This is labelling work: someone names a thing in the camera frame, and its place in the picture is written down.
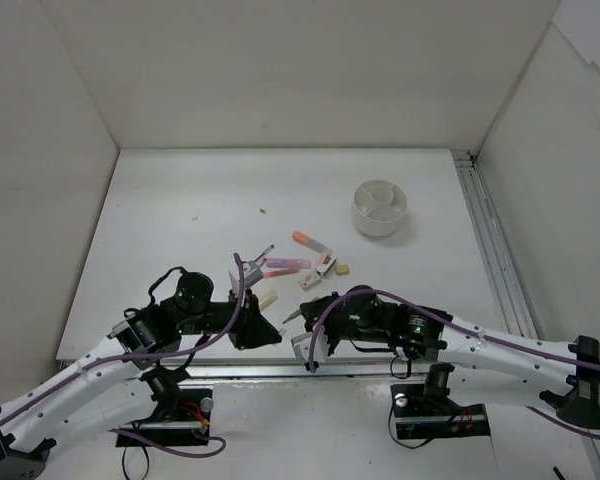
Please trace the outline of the yellow highlighter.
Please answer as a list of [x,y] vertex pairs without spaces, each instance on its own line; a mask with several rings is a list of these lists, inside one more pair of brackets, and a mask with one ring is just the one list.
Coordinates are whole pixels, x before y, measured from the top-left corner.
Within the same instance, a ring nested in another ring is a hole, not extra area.
[[274,303],[277,299],[278,299],[277,293],[273,290],[269,290],[269,291],[263,293],[259,297],[259,308],[261,310],[265,310],[272,303]]

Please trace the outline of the green slim highlighter pen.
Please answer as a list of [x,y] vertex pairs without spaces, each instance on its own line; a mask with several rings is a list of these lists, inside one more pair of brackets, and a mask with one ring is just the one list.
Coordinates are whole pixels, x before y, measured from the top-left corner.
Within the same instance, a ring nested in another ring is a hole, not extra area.
[[282,324],[287,324],[290,321],[294,320],[295,318],[299,317],[302,314],[301,310],[298,309],[296,311],[294,311],[293,313],[291,313],[288,317],[286,317],[283,321]]

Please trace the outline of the salmon slim highlighter pen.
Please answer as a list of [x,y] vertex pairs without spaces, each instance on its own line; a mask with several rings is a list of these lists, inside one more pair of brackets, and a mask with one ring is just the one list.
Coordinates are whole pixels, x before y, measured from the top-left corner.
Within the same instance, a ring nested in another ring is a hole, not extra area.
[[281,276],[293,275],[293,274],[297,274],[299,272],[300,272],[300,270],[298,268],[281,268],[281,269],[264,271],[263,277],[265,279],[270,279],[270,278],[276,278],[276,277],[281,277]]

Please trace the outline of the purple highlighter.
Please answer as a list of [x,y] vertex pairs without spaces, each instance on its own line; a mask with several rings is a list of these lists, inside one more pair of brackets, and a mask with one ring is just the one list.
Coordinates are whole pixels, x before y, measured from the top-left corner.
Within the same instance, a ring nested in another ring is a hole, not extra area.
[[310,269],[311,261],[300,258],[277,258],[266,257],[265,266],[267,268],[291,268],[291,269]]

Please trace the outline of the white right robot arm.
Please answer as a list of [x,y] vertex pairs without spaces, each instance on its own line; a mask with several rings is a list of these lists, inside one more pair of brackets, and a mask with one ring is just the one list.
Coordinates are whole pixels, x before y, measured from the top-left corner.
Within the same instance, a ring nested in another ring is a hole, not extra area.
[[400,384],[393,392],[393,415],[409,425],[471,415],[449,379],[463,368],[498,375],[478,387],[479,404],[551,411],[575,429],[600,430],[600,342],[592,337],[551,342],[498,332],[365,285],[303,303],[299,311],[305,331],[291,345],[310,372],[342,342],[356,350],[367,343],[366,353],[391,354],[408,369],[427,364],[422,384]]

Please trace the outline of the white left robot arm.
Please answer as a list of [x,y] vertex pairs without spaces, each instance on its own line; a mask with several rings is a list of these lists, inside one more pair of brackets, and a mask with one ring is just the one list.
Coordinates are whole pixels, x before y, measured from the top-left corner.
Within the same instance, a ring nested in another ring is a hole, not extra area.
[[147,421],[170,421],[188,379],[186,366],[167,358],[196,353],[228,338],[238,350],[281,342],[242,283],[225,302],[212,301],[209,277],[182,270],[172,296],[151,299],[96,347],[40,386],[0,404],[0,479],[35,479],[52,456],[104,431]]

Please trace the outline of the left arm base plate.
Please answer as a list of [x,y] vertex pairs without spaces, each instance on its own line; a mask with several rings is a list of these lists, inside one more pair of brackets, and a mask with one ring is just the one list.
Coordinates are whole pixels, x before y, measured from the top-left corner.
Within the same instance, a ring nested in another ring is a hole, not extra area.
[[156,403],[151,414],[120,426],[166,447],[207,446],[214,407],[213,390],[189,385],[184,371],[151,370],[141,379],[151,388]]

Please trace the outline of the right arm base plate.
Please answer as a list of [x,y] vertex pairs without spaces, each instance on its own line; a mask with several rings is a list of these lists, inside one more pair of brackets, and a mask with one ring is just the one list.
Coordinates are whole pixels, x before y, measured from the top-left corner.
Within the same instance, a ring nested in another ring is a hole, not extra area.
[[455,368],[447,363],[429,368],[422,383],[393,383],[387,425],[391,439],[410,450],[435,440],[489,437],[483,404],[459,405],[450,398],[448,380]]

